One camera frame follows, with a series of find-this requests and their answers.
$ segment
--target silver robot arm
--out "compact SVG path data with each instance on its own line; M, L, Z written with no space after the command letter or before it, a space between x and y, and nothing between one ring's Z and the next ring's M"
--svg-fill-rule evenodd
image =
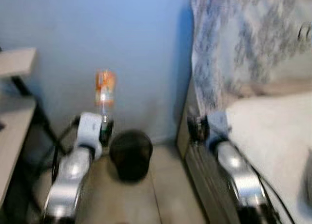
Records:
M228 138L226 113L215 112L200 117L189 111L188 128L192 145L204 147L207 143L210 153L215 155L240 222L276 224L275 211L257 173L234 145L229 140L225 141Z
M80 116L74 149L60 162L57 178L45 203L43 219L47 221L43 223L75 220L85 175L91 163L102 154L102 145L99 141L101 124L101 115L84 112Z

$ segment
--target tiled floor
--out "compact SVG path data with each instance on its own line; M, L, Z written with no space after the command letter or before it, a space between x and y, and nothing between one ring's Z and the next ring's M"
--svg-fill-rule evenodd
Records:
M206 223L173 146L154 147L149 173L137 184L122 183L109 158L102 158L92 166L85 188L77 223Z

